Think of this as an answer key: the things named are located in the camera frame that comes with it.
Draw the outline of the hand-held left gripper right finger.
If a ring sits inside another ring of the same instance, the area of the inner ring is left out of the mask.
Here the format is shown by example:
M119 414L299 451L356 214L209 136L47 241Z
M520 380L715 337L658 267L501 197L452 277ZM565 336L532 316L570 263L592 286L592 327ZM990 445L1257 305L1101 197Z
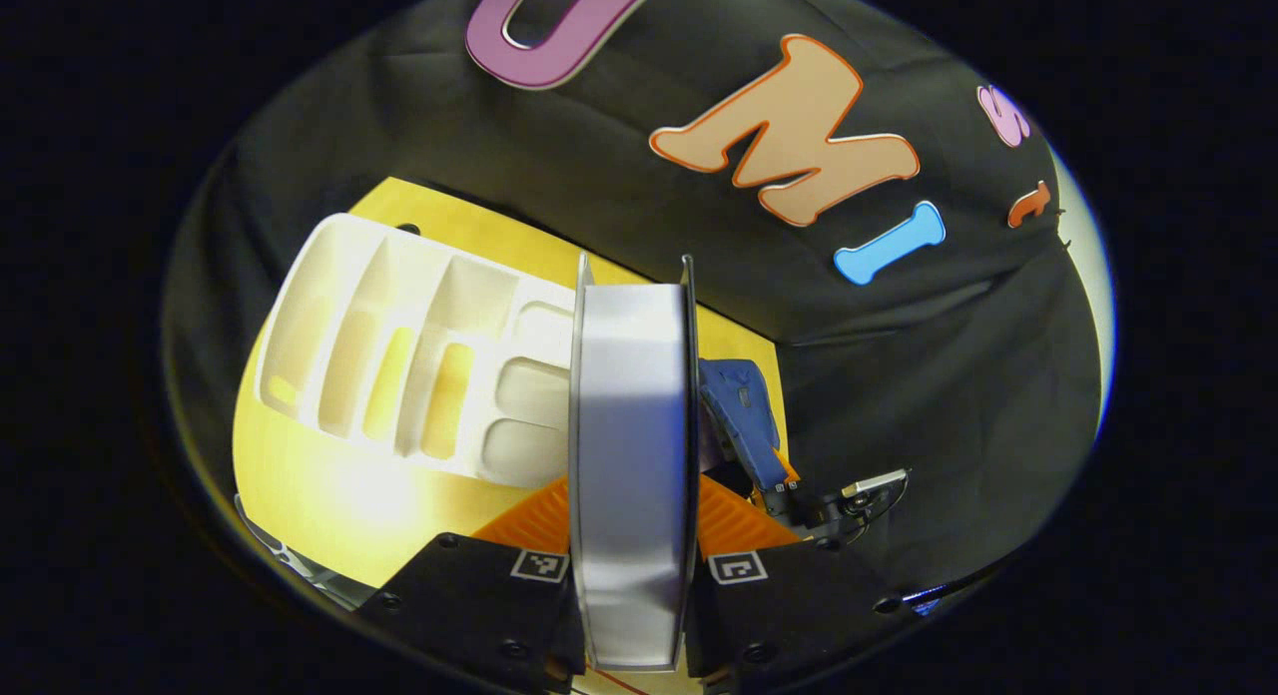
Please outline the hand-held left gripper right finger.
M907 635L907 604L838 540L799 539L700 477L685 630L704 684L809 684Z

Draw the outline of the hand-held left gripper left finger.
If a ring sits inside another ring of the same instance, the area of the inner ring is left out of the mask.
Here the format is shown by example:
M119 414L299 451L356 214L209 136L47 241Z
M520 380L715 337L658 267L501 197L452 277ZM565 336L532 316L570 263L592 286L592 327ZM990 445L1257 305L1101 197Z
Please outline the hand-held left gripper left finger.
M506 692L567 694L587 671L569 480L466 537L441 531L355 609L412 653Z

